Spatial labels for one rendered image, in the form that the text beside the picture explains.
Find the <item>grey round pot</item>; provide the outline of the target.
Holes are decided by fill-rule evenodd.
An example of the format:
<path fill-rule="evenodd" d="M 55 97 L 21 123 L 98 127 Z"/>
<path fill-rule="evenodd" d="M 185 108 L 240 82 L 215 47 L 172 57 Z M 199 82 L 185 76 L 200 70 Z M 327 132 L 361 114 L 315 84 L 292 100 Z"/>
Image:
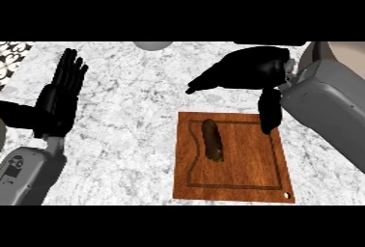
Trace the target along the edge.
<path fill-rule="evenodd" d="M 136 41 L 135 45 L 138 48 L 147 51 L 157 51 L 172 45 L 170 41 Z"/>

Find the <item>brown wooden cutting board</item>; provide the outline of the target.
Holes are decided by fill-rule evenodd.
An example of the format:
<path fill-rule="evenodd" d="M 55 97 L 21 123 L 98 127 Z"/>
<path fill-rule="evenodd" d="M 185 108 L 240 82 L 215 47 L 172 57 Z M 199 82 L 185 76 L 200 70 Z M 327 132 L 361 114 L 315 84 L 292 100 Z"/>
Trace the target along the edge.
<path fill-rule="evenodd" d="M 219 126 L 222 162 L 206 156 L 206 120 Z M 280 132 L 264 134 L 258 114 L 179 113 L 173 197 L 290 204 L 296 201 Z"/>

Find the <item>dark flat object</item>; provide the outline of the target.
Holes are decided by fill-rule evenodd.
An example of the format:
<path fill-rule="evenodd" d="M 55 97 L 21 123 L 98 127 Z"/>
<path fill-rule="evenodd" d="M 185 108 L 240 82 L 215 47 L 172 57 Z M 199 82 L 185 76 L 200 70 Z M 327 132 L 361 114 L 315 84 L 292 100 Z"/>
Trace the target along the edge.
<path fill-rule="evenodd" d="M 234 41 L 237 44 L 303 46 L 306 41 Z"/>

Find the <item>black and white patterned mat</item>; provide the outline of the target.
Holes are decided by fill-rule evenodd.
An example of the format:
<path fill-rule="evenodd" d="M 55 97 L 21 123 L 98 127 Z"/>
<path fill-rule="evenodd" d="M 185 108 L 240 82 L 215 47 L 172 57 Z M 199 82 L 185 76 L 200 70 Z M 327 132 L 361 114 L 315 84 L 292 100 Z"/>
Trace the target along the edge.
<path fill-rule="evenodd" d="M 0 90 L 9 84 L 33 45 L 33 41 L 0 41 Z"/>

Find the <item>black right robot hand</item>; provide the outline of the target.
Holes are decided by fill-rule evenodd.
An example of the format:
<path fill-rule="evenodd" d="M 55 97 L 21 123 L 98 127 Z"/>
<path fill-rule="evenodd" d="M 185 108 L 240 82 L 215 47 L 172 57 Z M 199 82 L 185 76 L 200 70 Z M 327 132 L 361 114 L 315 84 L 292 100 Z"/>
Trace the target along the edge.
<path fill-rule="evenodd" d="M 256 46 L 228 53 L 222 60 L 188 83 L 187 93 L 227 89 L 261 90 L 259 112 L 265 134 L 281 125 L 281 92 L 277 87 L 286 83 L 286 64 L 290 50 L 275 46 Z"/>

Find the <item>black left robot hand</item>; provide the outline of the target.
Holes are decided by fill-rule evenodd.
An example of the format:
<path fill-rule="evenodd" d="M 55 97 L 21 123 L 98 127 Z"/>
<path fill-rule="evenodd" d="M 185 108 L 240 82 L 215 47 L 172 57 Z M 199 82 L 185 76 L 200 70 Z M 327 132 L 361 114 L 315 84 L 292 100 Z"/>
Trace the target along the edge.
<path fill-rule="evenodd" d="M 43 88 L 36 105 L 0 100 L 0 120 L 5 126 L 32 129 L 36 138 L 67 135 L 74 125 L 88 69 L 77 51 L 68 48 L 61 55 L 54 81 Z"/>

